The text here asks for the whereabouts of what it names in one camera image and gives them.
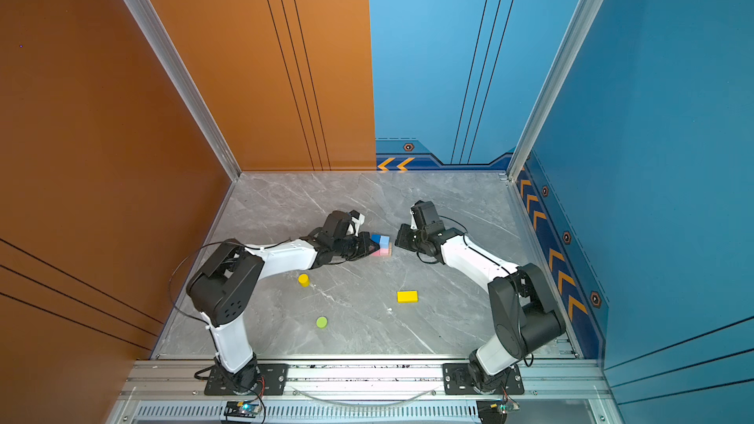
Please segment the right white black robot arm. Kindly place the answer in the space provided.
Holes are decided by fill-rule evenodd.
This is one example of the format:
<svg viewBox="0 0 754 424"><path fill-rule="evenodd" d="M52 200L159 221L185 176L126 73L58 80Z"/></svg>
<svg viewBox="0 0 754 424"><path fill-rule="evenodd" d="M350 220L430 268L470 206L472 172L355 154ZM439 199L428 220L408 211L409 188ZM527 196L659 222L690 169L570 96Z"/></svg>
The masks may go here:
<svg viewBox="0 0 754 424"><path fill-rule="evenodd" d="M469 355L467 367L478 392L502 391L511 369L567 332L559 298L540 267L496 257L457 229L430 232L404 224L396 246L435 258L487 292L495 334Z"/></svg>

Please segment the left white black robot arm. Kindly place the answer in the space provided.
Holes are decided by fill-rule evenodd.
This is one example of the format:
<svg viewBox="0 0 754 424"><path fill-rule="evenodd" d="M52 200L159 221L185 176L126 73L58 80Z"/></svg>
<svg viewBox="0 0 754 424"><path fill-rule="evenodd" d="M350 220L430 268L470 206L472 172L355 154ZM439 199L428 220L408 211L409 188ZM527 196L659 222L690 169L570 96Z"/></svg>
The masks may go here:
<svg viewBox="0 0 754 424"><path fill-rule="evenodd" d="M186 292L215 347L210 371L228 392L244 396L261 391L262 372L243 319L257 283L377 253L380 243L361 229L364 220L359 212L336 210L323 226L301 238L274 245L250 245L237 239L215 244Z"/></svg>

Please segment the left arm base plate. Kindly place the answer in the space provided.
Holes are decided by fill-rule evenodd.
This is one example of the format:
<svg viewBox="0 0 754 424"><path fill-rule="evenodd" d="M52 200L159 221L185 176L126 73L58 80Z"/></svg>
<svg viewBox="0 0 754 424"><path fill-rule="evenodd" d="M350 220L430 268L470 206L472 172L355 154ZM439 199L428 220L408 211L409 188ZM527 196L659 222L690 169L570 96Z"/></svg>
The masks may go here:
<svg viewBox="0 0 754 424"><path fill-rule="evenodd" d="M285 363L262 363L242 370L236 375L227 373L215 364L208 372L203 393L206 396L260 396L280 397L284 395L289 367Z"/></svg>

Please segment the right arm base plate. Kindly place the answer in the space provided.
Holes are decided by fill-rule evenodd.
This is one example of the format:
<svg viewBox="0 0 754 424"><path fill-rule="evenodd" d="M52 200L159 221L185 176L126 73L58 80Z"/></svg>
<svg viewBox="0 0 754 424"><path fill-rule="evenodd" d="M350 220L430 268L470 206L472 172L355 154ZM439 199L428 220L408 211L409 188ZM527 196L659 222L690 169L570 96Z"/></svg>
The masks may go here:
<svg viewBox="0 0 754 424"><path fill-rule="evenodd" d="M444 363L443 383L449 396L508 395L525 393L518 365L508 367L496 375L488 375L476 363Z"/></svg>

